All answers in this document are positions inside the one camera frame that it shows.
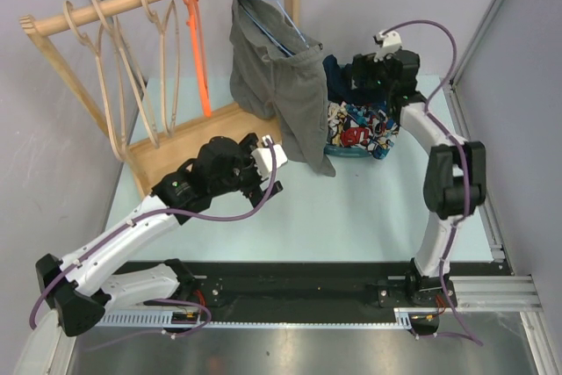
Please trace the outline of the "navy blue shorts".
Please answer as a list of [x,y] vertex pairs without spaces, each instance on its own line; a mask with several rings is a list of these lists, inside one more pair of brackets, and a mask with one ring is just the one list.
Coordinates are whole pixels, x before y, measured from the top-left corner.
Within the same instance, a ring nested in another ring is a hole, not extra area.
[[385,90],[365,90],[352,86],[351,63],[341,66],[334,55],[327,55],[323,62],[327,79],[328,100],[357,106],[385,105]]

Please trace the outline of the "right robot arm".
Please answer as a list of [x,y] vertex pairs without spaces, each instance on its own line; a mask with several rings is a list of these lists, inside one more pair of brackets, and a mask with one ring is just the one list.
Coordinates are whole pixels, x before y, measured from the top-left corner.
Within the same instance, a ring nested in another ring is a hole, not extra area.
[[428,155],[422,187],[429,220],[421,246],[401,287],[407,303],[431,306],[453,294],[450,253],[459,226],[486,199],[486,148],[452,133],[429,110],[417,89],[418,54],[404,49],[390,54],[358,54],[353,83],[384,100],[386,115],[409,132]]

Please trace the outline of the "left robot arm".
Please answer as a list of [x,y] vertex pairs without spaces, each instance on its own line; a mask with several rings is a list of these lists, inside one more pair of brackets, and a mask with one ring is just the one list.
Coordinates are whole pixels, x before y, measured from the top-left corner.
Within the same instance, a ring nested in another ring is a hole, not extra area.
[[126,261],[158,237],[189,220],[218,222],[206,214],[217,197],[239,192],[252,209],[228,216],[245,220],[282,191],[277,171],[287,164],[283,147],[269,135],[247,134],[241,141],[211,138],[176,170],[165,175],[116,226],[62,258],[46,254],[35,264],[40,285],[36,306],[47,304],[68,337],[94,328],[113,309],[144,302],[202,307],[198,281],[178,259],[148,270],[118,274]]

